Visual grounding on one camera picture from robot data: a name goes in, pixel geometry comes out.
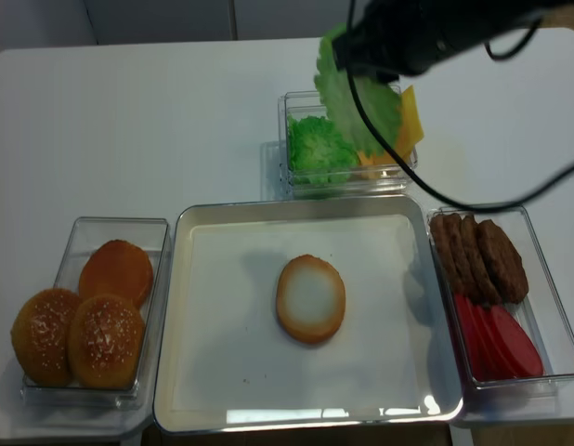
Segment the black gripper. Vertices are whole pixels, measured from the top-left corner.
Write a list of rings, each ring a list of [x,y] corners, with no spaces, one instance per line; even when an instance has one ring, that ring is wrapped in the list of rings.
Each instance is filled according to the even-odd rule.
[[[450,40],[457,1],[371,1],[332,39],[339,72],[390,84],[458,54]]]

